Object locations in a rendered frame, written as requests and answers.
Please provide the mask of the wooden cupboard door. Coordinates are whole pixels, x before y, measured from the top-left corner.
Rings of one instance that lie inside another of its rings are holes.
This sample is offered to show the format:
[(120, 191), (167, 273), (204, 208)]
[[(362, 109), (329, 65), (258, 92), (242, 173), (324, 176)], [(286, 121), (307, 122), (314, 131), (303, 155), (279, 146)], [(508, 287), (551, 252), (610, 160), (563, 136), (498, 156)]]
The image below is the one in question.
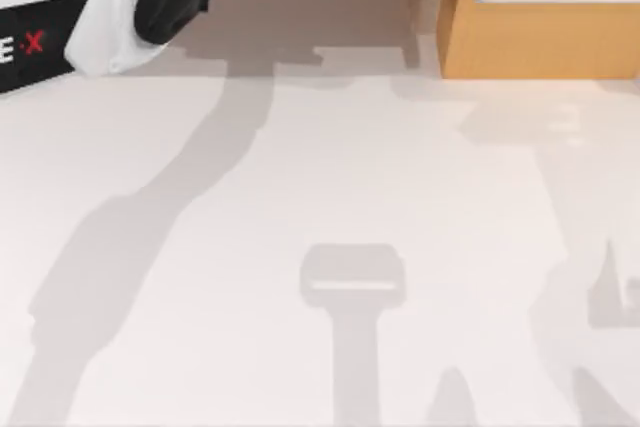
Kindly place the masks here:
[(632, 79), (640, 76), (640, 5), (442, 0), (437, 46), (449, 79)]

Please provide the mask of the wooden cupboard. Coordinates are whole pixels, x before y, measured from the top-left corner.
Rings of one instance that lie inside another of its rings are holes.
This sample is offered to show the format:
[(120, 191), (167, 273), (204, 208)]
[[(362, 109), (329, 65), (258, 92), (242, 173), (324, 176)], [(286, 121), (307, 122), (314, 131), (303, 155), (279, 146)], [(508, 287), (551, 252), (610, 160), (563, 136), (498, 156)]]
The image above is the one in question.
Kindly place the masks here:
[(447, 79), (632, 79), (640, 0), (441, 0)]

